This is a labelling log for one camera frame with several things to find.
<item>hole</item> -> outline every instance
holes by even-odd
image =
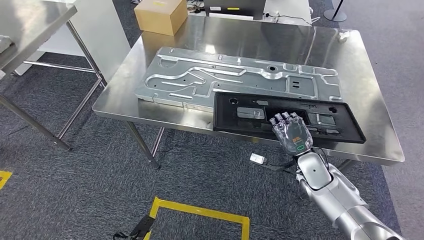
[[[231,99],[229,100],[229,102],[230,102],[231,104],[238,104],[238,103],[239,103],[239,100],[237,100],[237,99],[235,99],[235,98],[231,98]]]
[[[328,110],[330,110],[330,112],[332,112],[333,114],[337,113],[337,109],[335,107],[329,107]]]

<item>robotic arm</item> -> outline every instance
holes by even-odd
[[[405,240],[368,209],[358,189],[332,164],[312,149],[312,136],[296,113],[276,114],[272,131],[297,163],[296,179],[348,240]]]

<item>embossed metal sheet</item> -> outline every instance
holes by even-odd
[[[342,101],[334,69],[162,47],[138,98],[212,112],[215,92]]]

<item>metal table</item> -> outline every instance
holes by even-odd
[[[42,0],[0,0],[0,35],[8,36],[14,43],[0,54],[0,79],[13,72],[22,63],[89,72],[97,76],[97,81],[95,81],[92,88],[88,91],[57,136],[0,93],[0,104],[6,106],[55,144],[66,150],[69,150],[70,147],[62,141],[63,136],[96,88],[99,85],[106,85],[102,73],[70,21],[70,18],[75,13],[77,13],[77,9],[73,4]],[[69,28],[91,68],[26,61],[63,24],[66,24]]]
[[[314,142],[314,145],[325,149],[330,156],[346,159],[342,169],[356,161],[390,166],[405,160],[358,31],[188,16],[176,36],[143,32],[93,106],[99,116],[126,122],[155,168],[159,167],[154,156],[164,128],[278,143],[213,131],[212,113],[139,100],[134,90],[162,46],[335,69],[342,98],[351,107],[367,141],[365,144]],[[133,122],[162,127],[152,151]]]

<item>yellow tape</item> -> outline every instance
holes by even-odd
[[[162,200],[158,197],[154,198],[149,216],[152,218],[156,218],[159,207],[241,224],[241,240],[249,239],[250,219],[247,216],[240,216],[222,211],[210,210],[198,206],[186,205],[174,201]],[[144,237],[144,240],[149,240],[150,234],[151,232],[148,232]]]
[[[0,171],[0,189],[6,184],[8,179],[12,176],[12,173],[9,171]]]

